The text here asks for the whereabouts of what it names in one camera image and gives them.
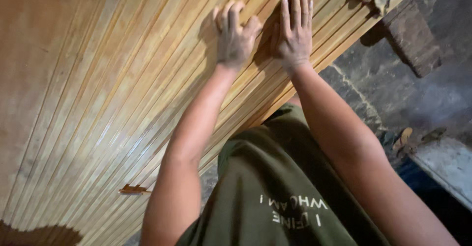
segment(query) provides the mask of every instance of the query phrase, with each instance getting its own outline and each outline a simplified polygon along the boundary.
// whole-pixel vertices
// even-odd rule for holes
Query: crack in wall
[[[375,109],[375,107],[367,100],[367,98],[361,92],[359,92],[359,90],[357,90],[357,88],[354,86],[352,81],[347,78],[346,74],[343,72],[343,70],[341,70],[341,68],[339,68],[339,66],[337,66],[334,63],[331,63],[331,66],[342,77],[342,81],[345,84],[347,84],[348,86],[350,86],[359,95],[359,97],[362,100],[362,103],[365,104],[365,106],[366,106],[367,116],[372,117],[372,118],[375,119],[374,123],[379,125],[379,127],[378,127],[379,130],[386,131],[387,128],[385,126],[383,126],[382,119],[381,119],[378,111]]]

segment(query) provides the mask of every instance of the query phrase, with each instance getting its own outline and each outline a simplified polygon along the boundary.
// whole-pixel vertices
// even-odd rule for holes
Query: finger
[[[302,27],[306,27],[308,24],[308,0],[300,0],[301,10],[302,10]]]
[[[259,34],[259,32],[261,31],[262,28],[263,28],[263,25],[259,21],[259,18],[257,18],[257,16],[255,16],[255,15],[253,15],[247,21],[247,24],[244,27],[244,31],[246,31],[250,34],[253,34],[253,35],[257,35],[257,34]]]
[[[280,32],[286,36],[290,34],[290,13],[288,12],[288,0],[282,0],[280,4]]]
[[[294,27],[301,26],[300,0],[292,0],[292,24]]]
[[[234,1],[231,1],[229,3],[227,3],[225,5],[225,7],[223,8],[223,11],[221,11],[221,31],[223,32],[227,32],[228,29],[229,29],[229,25],[228,25],[228,12],[229,12],[229,9],[233,6],[234,4]]]
[[[307,26],[311,30],[311,20],[313,19],[313,0],[310,0],[310,6],[308,7],[308,23]]]
[[[279,24],[275,23],[274,28],[272,30],[272,38],[270,38],[270,53],[272,53],[272,55],[275,55],[277,44],[279,44],[279,34],[280,34],[279,30],[280,30]]]
[[[240,27],[239,12],[241,12],[244,6],[245,4],[242,1],[238,1],[229,9],[229,29],[237,29]]]
[[[213,25],[213,29],[216,32],[221,33],[221,28],[220,28],[220,25],[218,24],[218,13],[219,12],[220,12],[219,7],[213,8],[213,13],[212,13],[213,19],[212,19],[211,24]]]

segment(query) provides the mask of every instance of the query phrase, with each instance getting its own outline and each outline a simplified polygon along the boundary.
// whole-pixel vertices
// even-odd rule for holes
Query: wrist
[[[236,76],[240,68],[234,66],[228,66],[223,63],[217,63],[213,75],[221,76],[225,79],[231,79],[232,81],[236,79]]]
[[[288,75],[291,77],[294,74],[297,74],[303,70],[313,70],[313,66],[311,65],[310,61],[308,60],[301,60],[297,62],[292,62],[290,64],[283,65],[285,70],[287,71]]]

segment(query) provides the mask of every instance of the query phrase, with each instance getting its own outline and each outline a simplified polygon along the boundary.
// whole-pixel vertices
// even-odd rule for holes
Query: forearm
[[[198,164],[236,74],[236,70],[216,66],[180,118],[149,199],[142,245],[174,245],[198,218],[201,200]]]
[[[222,65],[216,66],[213,75],[182,115],[169,141],[164,159],[194,160],[198,163],[215,128],[221,104],[236,75],[237,70]]]
[[[354,197],[394,245],[456,245],[401,180],[349,105],[310,65],[292,74],[311,133]]]
[[[311,65],[295,68],[291,80],[311,133],[331,162],[349,167],[359,159],[387,162],[375,135]]]

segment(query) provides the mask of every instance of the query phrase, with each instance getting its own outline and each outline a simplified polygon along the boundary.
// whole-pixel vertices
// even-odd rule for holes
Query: wood grain
[[[230,0],[0,0],[0,213],[44,245],[120,245],[139,230],[168,140],[215,65],[209,14]],[[221,107],[200,173],[224,142],[295,92],[269,52],[280,0],[242,0],[265,21]],[[313,0],[316,71],[378,20],[360,0]],[[392,0],[394,7],[401,0]],[[0,232],[2,244],[14,242]]]

